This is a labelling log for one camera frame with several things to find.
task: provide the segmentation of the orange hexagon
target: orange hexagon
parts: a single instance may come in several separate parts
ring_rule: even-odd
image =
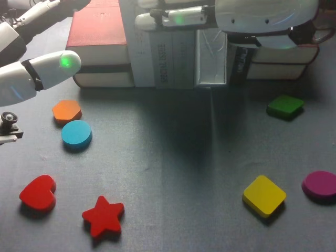
[[[68,122],[79,120],[82,117],[82,111],[79,104],[74,100],[61,100],[57,103],[52,112],[56,119],[56,122],[65,125]]]

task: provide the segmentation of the table surface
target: table surface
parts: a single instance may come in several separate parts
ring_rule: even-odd
[[[63,50],[71,19],[28,45],[23,59]],[[311,251],[336,250],[336,206],[309,201],[301,189],[315,170],[336,172],[336,38],[298,82],[249,82],[222,90],[81,90],[72,79],[2,111],[19,116],[24,137],[0,147],[2,252]],[[292,122],[266,115],[290,93],[305,101]],[[52,107],[76,99],[93,140],[68,153]],[[21,190],[49,174],[57,204],[32,219]],[[242,203],[265,175],[286,193],[284,210],[262,222]],[[119,240],[95,243],[81,213],[99,195],[125,205]]]

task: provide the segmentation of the colored block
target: colored block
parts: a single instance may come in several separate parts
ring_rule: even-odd
[[[20,200],[40,212],[49,212],[56,204],[54,192],[56,183],[49,175],[42,175],[31,181],[20,193]]]
[[[82,217],[91,224],[91,236],[100,238],[106,232],[121,234],[119,218],[123,213],[122,203],[110,204],[103,196],[99,196],[94,208],[83,212]]]
[[[61,133],[63,143],[72,150],[85,149],[92,140],[90,125],[85,121],[72,121],[66,124]]]
[[[243,201],[263,218],[269,217],[285,198],[285,192],[263,175],[258,176],[243,193]]]
[[[57,103],[52,112],[56,122],[60,125],[65,125],[68,122],[79,120],[82,116],[79,104],[74,100],[62,100]]]
[[[326,171],[308,174],[302,182],[302,190],[315,200],[334,200],[336,196],[336,175]]]
[[[268,105],[267,112],[272,116],[291,119],[302,109],[303,104],[304,101],[300,99],[283,95]]]

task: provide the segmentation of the red heart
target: red heart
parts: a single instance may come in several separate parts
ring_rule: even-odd
[[[42,175],[30,182],[20,193],[20,200],[29,207],[40,211],[49,212],[56,204],[54,192],[56,183],[49,175]]]

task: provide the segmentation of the green block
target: green block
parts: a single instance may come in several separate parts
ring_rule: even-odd
[[[291,119],[302,110],[303,104],[304,101],[300,99],[283,95],[268,105],[267,112],[272,116]]]

